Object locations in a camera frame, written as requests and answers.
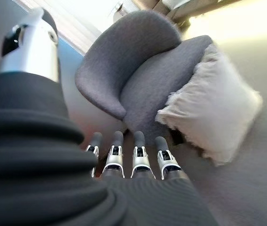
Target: fluffy white cushion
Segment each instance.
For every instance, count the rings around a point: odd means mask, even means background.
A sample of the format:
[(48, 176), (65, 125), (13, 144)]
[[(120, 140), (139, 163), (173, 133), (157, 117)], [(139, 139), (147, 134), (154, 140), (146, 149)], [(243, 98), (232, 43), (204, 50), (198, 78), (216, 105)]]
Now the fluffy white cushion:
[(215, 165), (232, 161), (262, 108), (229, 59), (211, 44), (188, 84), (172, 93), (156, 120), (186, 135)]

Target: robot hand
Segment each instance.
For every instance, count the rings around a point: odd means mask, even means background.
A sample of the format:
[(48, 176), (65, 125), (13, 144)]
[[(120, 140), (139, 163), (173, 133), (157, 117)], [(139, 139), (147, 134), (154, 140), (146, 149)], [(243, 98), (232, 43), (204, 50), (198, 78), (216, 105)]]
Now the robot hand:
[[(92, 151), (95, 156), (99, 156), (99, 147), (101, 145), (101, 133), (94, 133), (90, 145), (87, 146), (86, 151)], [(173, 178), (185, 178), (188, 176), (183, 172), (182, 168), (177, 163), (175, 157), (169, 151), (166, 140), (163, 137), (157, 137), (157, 162), (160, 167), (162, 180)], [(120, 131), (114, 133), (113, 142), (108, 153), (106, 165), (101, 177), (117, 176), (125, 178), (123, 170), (123, 134)], [(148, 155), (145, 148), (145, 137), (141, 131), (134, 133), (134, 149), (133, 149), (133, 165), (131, 178), (152, 178), (156, 179), (150, 167)]]

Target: black fabric sleeve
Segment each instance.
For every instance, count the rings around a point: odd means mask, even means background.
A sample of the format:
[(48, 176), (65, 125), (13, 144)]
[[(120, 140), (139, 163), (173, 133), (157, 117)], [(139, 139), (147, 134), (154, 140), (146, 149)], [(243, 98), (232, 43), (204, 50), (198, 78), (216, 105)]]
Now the black fabric sleeve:
[(125, 197), (90, 177), (97, 160), (80, 150), (82, 140), (60, 84), (28, 73), (0, 75), (0, 225), (123, 221)]
[(90, 177), (60, 84), (0, 74), (0, 226), (215, 226), (188, 180)]

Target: gray armchair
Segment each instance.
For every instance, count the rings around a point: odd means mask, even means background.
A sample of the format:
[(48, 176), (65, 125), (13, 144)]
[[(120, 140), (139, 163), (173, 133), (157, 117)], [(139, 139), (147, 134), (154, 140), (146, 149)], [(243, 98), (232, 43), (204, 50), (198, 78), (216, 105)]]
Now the gray armchair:
[(180, 33), (161, 15), (138, 11), (126, 15), (92, 45), (76, 74), (76, 86), (92, 104), (122, 120), (146, 140), (167, 135), (155, 122), (168, 96), (193, 75), (208, 36), (181, 41)]

